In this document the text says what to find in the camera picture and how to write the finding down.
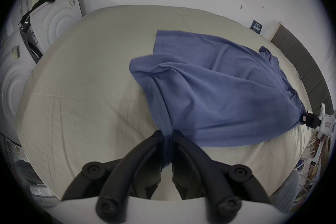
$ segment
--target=black cloth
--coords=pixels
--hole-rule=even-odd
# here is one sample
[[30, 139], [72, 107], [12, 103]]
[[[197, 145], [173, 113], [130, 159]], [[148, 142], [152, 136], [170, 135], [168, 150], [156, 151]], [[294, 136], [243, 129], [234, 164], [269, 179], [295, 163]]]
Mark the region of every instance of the black cloth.
[[34, 5], [33, 5], [33, 8], [28, 11], [25, 15], [23, 15], [22, 19], [20, 20], [20, 24], [23, 25], [23, 23], [26, 21], [26, 19], [28, 18], [29, 14], [36, 8], [38, 8], [40, 5], [42, 5], [43, 3], [45, 2], [49, 2], [49, 3], [53, 3], [55, 2], [55, 0], [39, 0], [37, 1]]

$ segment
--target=mattress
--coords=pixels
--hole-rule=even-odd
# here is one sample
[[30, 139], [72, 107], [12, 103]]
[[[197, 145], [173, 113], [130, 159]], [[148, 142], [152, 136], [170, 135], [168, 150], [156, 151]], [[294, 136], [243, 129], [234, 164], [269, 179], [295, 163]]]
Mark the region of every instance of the mattress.
[[[116, 6], [91, 12], [46, 51], [24, 88], [15, 127], [32, 167], [57, 197], [87, 162], [123, 158], [157, 129], [145, 94], [129, 72], [132, 58], [152, 54], [156, 31], [219, 36], [258, 51], [266, 47], [311, 109], [295, 67], [253, 30], [188, 8]], [[295, 167], [312, 129], [300, 125], [256, 145], [205, 147], [214, 160], [250, 167], [268, 195]]]

